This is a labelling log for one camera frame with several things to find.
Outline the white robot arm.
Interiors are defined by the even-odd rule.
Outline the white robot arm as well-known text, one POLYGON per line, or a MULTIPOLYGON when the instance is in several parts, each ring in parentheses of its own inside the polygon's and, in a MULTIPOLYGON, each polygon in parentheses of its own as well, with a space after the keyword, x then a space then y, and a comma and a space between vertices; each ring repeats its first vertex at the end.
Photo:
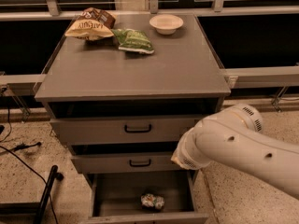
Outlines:
POLYGON ((299 146, 263 134, 250 105, 233 105, 199 120, 182 135, 171 161, 199 170, 216 161, 299 198, 299 146))

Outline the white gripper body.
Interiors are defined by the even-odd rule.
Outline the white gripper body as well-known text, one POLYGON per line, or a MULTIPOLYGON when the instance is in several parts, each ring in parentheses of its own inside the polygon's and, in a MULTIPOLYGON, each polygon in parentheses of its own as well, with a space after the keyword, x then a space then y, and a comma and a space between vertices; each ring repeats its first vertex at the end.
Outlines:
POLYGON ((181 168, 186 170, 199 170, 207 167, 211 159, 205 156, 195 145, 193 131, 187 131, 180 138, 175 150, 181 163, 181 168))

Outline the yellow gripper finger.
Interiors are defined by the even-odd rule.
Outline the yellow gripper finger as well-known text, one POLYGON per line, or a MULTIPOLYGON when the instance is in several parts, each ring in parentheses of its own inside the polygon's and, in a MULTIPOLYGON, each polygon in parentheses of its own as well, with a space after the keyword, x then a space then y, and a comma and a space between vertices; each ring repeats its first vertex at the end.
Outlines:
POLYGON ((174 164, 178 165, 178 166, 181 166, 181 163, 178 159, 178 155, 177 155, 177 152, 174 151, 172 156, 171 156, 171 162, 173 162, 174 164))

